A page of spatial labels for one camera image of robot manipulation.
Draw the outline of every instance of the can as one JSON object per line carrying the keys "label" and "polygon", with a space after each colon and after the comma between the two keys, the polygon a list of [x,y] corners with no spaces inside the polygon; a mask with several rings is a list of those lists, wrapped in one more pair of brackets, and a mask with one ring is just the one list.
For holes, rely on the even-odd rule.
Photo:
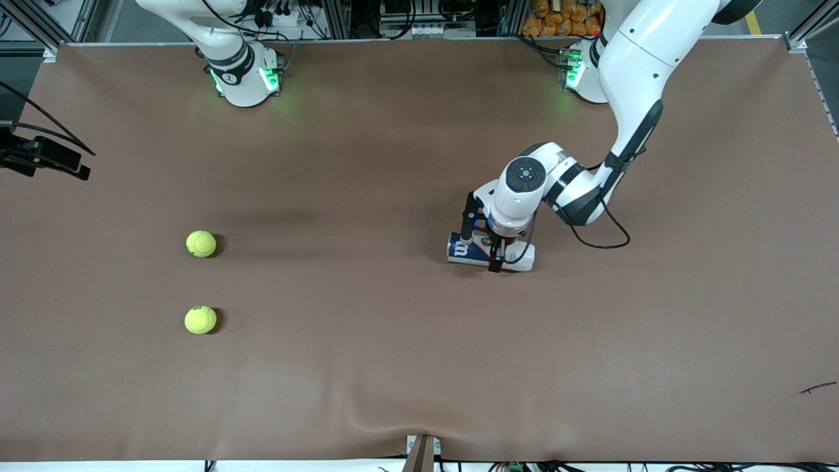
{"label": "can", "polygon": [[[533,261],[536,257],[536,248],[531,244],[527,245],[524,241],[516,241],[507,246],[504,258],[506,260],[516,260],[527,248],[524,257],[515,264],[504,263],[501,268],[503,270],[514,270],[517,272],[526,272],[533,269]],[[457,264],[480,265],[482,267],[489,267],[489,249],[490,240],[488,237],[472,238],[470,243],[466,243],[461,239],[459,233],[451,233],[449,235],[449,246],[447,249],[446,260],[449,262],[456,262]]]}

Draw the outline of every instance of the metal frame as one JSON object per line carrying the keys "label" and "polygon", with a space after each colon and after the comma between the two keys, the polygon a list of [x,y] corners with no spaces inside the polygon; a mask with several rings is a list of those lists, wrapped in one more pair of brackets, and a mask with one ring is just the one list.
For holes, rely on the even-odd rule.
{"label": "metal frame", "polygon": [[784,34],[784,41],[790,53],[803,53],[807,50],[806,40],[820,33],[830,21],[830,16],[839,11],[839,0],[824,0],[792,32]]}
{"label": "metal frame", "polygon": [[350,8],[342,0],[323,0],[332,39],[350,39]]}
{"label": "metal frame", "polygon": [[524,26],[524,20],[530,14],[529,0],[510,0],[505,7],[504,13],[501,15],[501,21],[498,23],[498,32],[505,33],[521,33]]}
{"label": "metal frame", "polygon": [[85,35],[91,26],[91,18],[93,17],[98,4],[99,0],[83,0],[79,17],[76,19],[76,24],[73,25],[73,31],[70,33],[70,36],[73,37],[75,42],[85,40]]}
{"label": "metal frame", "polygon": [[19,27],[51,53],[55,54],[60,45],[73,42],[70,34],[32,0],[0,0],[0,5]]}

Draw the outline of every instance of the green led light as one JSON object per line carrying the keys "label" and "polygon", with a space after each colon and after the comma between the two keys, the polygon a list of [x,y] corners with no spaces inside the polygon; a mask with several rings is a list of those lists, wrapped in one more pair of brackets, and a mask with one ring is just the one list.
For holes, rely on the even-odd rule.
{"label": "green led light", "polygon": [[221,83],[219,83],[218,77],[212,69],[210,69],[210,75],[212,76],[212,80],[216,83],[216,90],[218,90],[218,92],[221,93]]}
{"label": "green led light", "polygon": [[576,87],[580,85],[580,79],[582,78],[582,73],[586,70],[585,67],[586,63],[580,59],[577,61],[576,65],[568,71],[568,78],[565,80],[565,84],[568,87]]}
{"label": "green led light", "polygon": [[259,75],[262,76],[263,81],[265,82],[265,86],[271,91],[277,90],[277,72],[273,70],[266,71],[263,68],[259,68]]}

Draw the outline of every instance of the orange bag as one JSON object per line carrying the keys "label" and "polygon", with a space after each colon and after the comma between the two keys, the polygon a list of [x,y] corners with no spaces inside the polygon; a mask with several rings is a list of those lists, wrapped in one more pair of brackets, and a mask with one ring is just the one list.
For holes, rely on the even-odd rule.
{"label": "orange bag", "polygon": [[599,36],[600,35],[600,20],[597,17],[591,17],[586,20],[586,36]]}
{"label": "orange bag", "polygon": [[563,19],[562,13],[550,12],[547,16],[545,16],[545,26],[556,28],[562,24]]}
{"label": "orange bag", "polygon": [[585,36],[586,35],[586,25],[582,23],[571,23],[571,34],[575,36]]}
{"label": "orange bag", "polygon": [[533,9],[533,14],[536,18],[544,18],[546,14],[550,13],[550,5],[548,0],[532,0],[530,8]]}
{"label": "orange bag", "polygon": [[562,24],[556,27],[557,36],[567,36],[571,34],[571,20],[566,18]]}
{"label": "orange bag", "polygon": [[522,27],[522,35],[529,36],[530,38],[535,38],[539,36],[539,33],[542,32],[542,20],[538,18],[527,18],[524,20],[524,26]]}
{"label": "orange bag", "polygon": [[603,11],[603,4],[600,3],[600,2],[597,2],[588,9],[588,16],[589,16],[589,18],[590,17],[595,17],[595,16],[599,15],[600,12],[602,12],[602,11]]}

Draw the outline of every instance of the printed logo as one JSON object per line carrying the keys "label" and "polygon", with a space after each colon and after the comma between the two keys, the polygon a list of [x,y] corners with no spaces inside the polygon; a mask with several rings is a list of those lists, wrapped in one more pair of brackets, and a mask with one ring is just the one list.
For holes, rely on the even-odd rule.
{"label": "printed logo", "polygon": [[463,257],[467,254],[469,254],[469,248],[462,242],[457,241],[455,243],[455,256]]}

